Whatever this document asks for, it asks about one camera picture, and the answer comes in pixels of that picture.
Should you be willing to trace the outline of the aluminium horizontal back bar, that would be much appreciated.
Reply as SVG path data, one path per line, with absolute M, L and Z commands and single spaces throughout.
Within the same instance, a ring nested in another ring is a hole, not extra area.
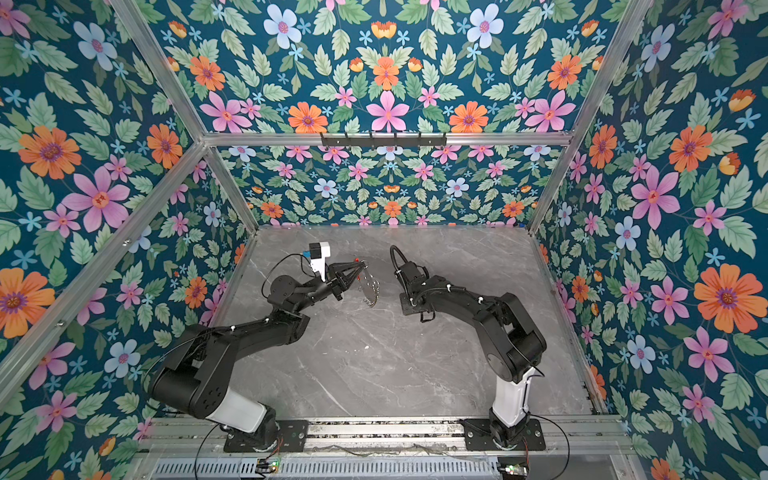
M 323 146 L 361 147 L 400 146 L 403 148 L 439 147 L 447 145 L 548 145 L 567 146 L 573 136 L 554 133 L 358 133 L 358 134 L 279 134 L 279 133 L 210 133 L 203 141 L 210 147 L 230 146 Z

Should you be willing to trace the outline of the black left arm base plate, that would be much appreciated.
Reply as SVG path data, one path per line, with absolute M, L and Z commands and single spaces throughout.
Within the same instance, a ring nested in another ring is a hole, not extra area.
M 308 439 L 306 420 L 272 420 L 253 433 L 230 430 L 223 447 L 226 453 L 303 452 Z

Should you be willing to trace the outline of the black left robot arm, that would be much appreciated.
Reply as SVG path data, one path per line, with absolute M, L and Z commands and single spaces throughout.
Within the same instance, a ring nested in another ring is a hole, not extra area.
M 271 312 L 264 318 L 229 327 L 194 325 L 164 358 L 149 383 L 149 397 L 197 419 L 254 435 L 272 421 L 273 410 L 238 393 L 232 382 L 235 365 L 271 348 L 291 345 L 305 333 L 304 311 L 343 294 L 362 277 L 363 261 L 332 263 L 323 275 L 304 283 L 289 275 L 270 285 Z

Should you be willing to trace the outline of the aluminium left side bar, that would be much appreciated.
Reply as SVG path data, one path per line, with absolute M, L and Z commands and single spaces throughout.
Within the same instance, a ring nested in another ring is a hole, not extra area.
M 24 335 L 1 362 L 1 402 L 9 401 L 36 369 L 38 362 L 55 347 L 68 325 L 106 281 L 130 245 L 170 202 L 170 196 L 192 173 L 205 155 L 206 145 L 193 143 L 179 163 L 154 187 L 121 227 L 96 252 L 92 260 L 57 297 L 42 318 Z

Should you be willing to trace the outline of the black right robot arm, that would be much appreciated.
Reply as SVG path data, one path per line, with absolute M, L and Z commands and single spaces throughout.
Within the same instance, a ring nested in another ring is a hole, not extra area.
M 390 259 L 403 289 L 403 313 L 417 315 L 423 323 L 445 314 L 471 326 L 497 377 L 491 419 L 505 428 L 523 423 L 529 414 L 530 382 L 541 373 L 547 343 L 520 299 L 512 293 L 484 296 L 432 276 L 395 245 L 390 247 Z

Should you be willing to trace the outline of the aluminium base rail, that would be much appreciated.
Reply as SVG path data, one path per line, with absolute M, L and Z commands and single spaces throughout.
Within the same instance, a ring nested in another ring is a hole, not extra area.
M 315 417 L 281 420 L 278 439 L 258 450 L 234 433 L 189 418 L 160 420 L 140 441 L 139 458 L 181 456 L 373 455 L 633 455 L 613 415 L 534 417 L 520 439 L 502 447 L 480 417 Z

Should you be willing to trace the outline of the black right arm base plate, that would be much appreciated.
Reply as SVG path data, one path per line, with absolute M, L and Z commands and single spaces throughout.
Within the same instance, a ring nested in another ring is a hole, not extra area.
M 546 442 L 538 420 L 523 420 L 506 427 L 498 420 L 462 419 L 465 448 L 469 451 L 544 451 Z

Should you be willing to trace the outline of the aluminium corner post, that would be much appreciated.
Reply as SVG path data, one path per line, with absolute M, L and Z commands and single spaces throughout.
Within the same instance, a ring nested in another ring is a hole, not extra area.
M 528 225 L 528 233 L 531 237 L 536 234 L 547 212 L 554 203 L 558 188 L 568 172 L 569 162 L 578 153 L 579 147 L 586 138 L 588 129 L 597 115 L 603 98 L 608 93 L 616 76 L 616 71 L 627 55 L 636 34 L 641 30 L 642 22 L 652 5 L 653 1 L 649 0 L 627 2 L 625 11 L 605 52 L 601 68 L 598 70 L 586 99 L 575 118 L 569 143 L 560 154 L 548 182 L 539 197 L 536 213 Z
M 234 176 L 225 165 L 218 148 L 209 142 L 210 132 L 172 70 L 140 8 L 134 1 L 112 1 L 111 5 L 190 135 L 190 150 L 193 147 L 202 148 L 202 153 L 194 154 L 193 157 L 205 159 L 245 229 L 250 235 L 254 235 L 258 229 L 257 223 Z

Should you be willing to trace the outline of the aluminium corner post right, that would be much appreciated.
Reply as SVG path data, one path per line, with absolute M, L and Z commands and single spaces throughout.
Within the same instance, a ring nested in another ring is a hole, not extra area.
M 568 172 L 569 162 L 578 153 L 579 147 L 586 138 L 588 129 L 597 115 L 603 98 L 608 93 L 616 76 L 616 71 L 627 55 L 636 34 L 641 30 L 642 22 L 652 5 L 653 1 L 649 0 L 627 2 L 625 11 L 605 52 L 601 68 L 598 70 L 586 99 L 575 118 L 569 143 L 560 154 L 548 182 L 539 197 L 536 213 L 528 225 L 528 233 L 531 237 L 536 234 L 547 212 L 554 203 L 558 188 Z

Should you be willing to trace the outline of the aluminium corner post left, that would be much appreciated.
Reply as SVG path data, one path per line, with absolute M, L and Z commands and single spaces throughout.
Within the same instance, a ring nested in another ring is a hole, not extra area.
M 202 153 L 194 154 L 193 157 L 205 159 L 245 229 L 250 235 L 254 235 L 258 229 L 257 223 L 234 176 L 225 165 L 218 148 L 209 142 L 210 132 L 172 70 L 140 8 L 134 1 L 112 1 L 111 5 L 190 135 L 190 150 L 193 147 L 202 148 Z

